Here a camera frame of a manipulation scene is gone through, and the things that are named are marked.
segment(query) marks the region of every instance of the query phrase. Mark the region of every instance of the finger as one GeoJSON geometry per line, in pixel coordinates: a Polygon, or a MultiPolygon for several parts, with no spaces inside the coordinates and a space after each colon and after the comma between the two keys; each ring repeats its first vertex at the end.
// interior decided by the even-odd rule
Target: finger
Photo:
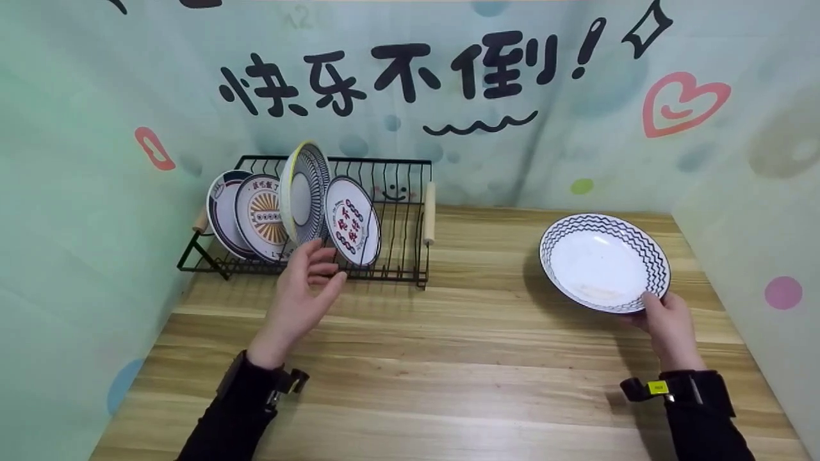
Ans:
{"type": "Polygon", "coordinates": [[[339,272],[330,279],[325,288],[322,289],[321,293],[316,297],[316,300],[325,312],[327,312],[327,309],[336,301],[336,298],[339,298],[339,294],[342,292],[342,287],[344,286],[344,281],[347,279],[348,274],[346,272],[339,272]]]}
{"type": "Polygon", "coordinates": [[[335,262],[319,262],[311,264],[307,269],[309,276],[332,276],[339,271],[339,264],[335,262]]]}
{"type": "Polygon", "coordinates": [[[635,313],[631,315],[620,316],[618,319],[624,325],[634,326],[649,333],[649,322],[646,319],[646,313],[635,313]]]}
{"type": "Polygon", "coordinates": [[[311,240],[299,245],[296,251],[290,256],[288,267],[292,267],[293,271],[297,274],[307,272],[310,256],[315,253],[319,247],[321,247],[321,240],[311,240]]]}
{"type": "Polygon", "coordinates": [[[330,278],[323,276],[309,276],[307,278],[309,285],[325,286],[330,282],[330,278]]]}
{"type": "Polygon", "coordinates": [[[647,315],[658,315],[666,310],[660,298],[656,296],[655,293],[645,291],[640,296],[640,300],[644,303],[644,307],[646,307],[647,315]]]}
{"type": "Polygon", "coordinates": [[[680,306],[686,306],[686,301],[684,301],[682,297],[678,296],[677,293],[667,291],[667,293],[663,296],[663,305],[666,306],[666,308],[674,310],[680,306]]]}
{"type": "Polygon", "coordinates": [[[314,262],[333,261],[335,255],[335,248],[318,249],[314,254],[310,255],[310,262],[313,264],[314,262]]]}

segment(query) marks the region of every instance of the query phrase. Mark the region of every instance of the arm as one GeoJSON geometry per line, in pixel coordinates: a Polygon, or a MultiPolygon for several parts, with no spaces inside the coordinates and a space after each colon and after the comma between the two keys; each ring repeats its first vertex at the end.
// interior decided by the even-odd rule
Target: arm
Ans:
{"type": "Polygon", "coordinates": [[[702,404],[666,403],[679,461],[754,461],[746,440],[728,416],[702,404]]]}
{"type": "Polygon", "coordinates": [[[729,414],[734,413],[719,411],[716,399],[714,404],[710,402],[713,392],[723,391],[725,386],[700,357],[686,302],[672,292],[663,300],[651,293],[644,293],[642,299],[646,310],[628,321],[649,333],[652,349],[660,359],[660,379],[687,377],[692,382],[690,393],[666,402],[678,460],[754,461],[746,441],[731,422],[729,414]]]}
{"type": "Polygon", "coordinates": [[[237,358],[229,389],[219,392],[185,442],[178,461],[250,461],[276,410],[264,402],[274,373],[296,342],[315,327],[342,290],[335,249],[320,240],[300,246],[276,283],[276,297],[251,345],[237,358]],[[314,297],[311,285],[324,285],[314,297]]]}

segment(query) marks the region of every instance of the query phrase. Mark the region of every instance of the red doodle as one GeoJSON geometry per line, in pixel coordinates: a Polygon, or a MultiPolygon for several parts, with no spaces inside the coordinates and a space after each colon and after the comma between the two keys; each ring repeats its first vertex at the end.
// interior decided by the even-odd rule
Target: red doodle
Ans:
{"type": "MultiPolygon", "coordinates": [[[[695,76],[690,74],[689,72],[673,72],[661,80],[655,82],[652,85],[652,88],[649,89],[649,92],[646,94],[646,99],[644,99],[644,132],[646,133],[647,138],[660,138],[666,135],[674,135],[675,133],[680,133],[681,131],[686,131],[689,128],[695,128],[696,126],[700,125],[701,123],[708,120],[715,112],[720,109],[723,104],[729,99],[731,95],[731,86],[721,82],[712,82],[707,84],[702,84],[701,86],[697,85],[697,80],[695,76]],[[698,115],[697,117],[688,120],[682,121],[672,126],[667,126],[664,128],[658,128],[655,125],[654,121],[654,114],[655,114],[655,98],[658,97],[658,93],[660,93],[661,89],[666,87],[669,84],[678,83],[681,84],[683,87],[681,89],[681,96],[678,98],[680,103],[688,103],[695,98],[700,96],[704,96],[705,94],[714,94],[717,98],[712,106],[704,113],[698,115]]],[[[683,109],[679,112],[673,111],[668,104],[664,104],[660,109],[660,115],[664,119],[667,120],[680,120],[692,115],[692,109],[683,109]]]]}
{"type": "Polygon", "coordinates": [[[168,155],[168,152],[166,152],[165,148],[162,147],[162,143],[159,142],[159,138],[153,131],[151,131],[150,128],[147,126],[140,126],[134,130],[134,137],[137,139],[137,143],[143,147],[143,150],[148,155],[148,159],[151,160],[151,163],[153,163],[158,170],[170,171],[176,168],[176,164],[173,160],[171,160],[171,156],[168,155]],[[149,146],[146,141],[150,141],[153,148],[149,146]],[[162,158],[157,157],[157,153],[154,149],[159,151],[162,158]]]}

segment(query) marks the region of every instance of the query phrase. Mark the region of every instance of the yellow label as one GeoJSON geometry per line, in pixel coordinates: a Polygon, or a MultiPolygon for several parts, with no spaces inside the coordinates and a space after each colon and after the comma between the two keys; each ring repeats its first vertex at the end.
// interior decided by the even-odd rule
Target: yellow label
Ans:
{"type": "Polygon", "coordinates": [[[665,381],[650,381],[646,384],[649,387],[649,393],[651,395],[669,393],[669,386],[666,385],[665,381]]]}

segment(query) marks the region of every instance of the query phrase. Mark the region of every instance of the black sleeve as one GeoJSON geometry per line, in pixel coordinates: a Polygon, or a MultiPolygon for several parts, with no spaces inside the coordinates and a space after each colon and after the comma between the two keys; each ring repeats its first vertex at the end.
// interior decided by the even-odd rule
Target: black sleeve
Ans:
{"type": "Polygon", "coordinates": [[[276,416],[258,396],[270,393],[269,371],[244,361],[230,392],[217,396],[199,419],[177,461],[251,461],[259,439],[276,416]]]}
{"type": "Polygon", "coordinates": [[[754,461],[728,416],[702,404],[666,403],[678,461],[754,461]]]}

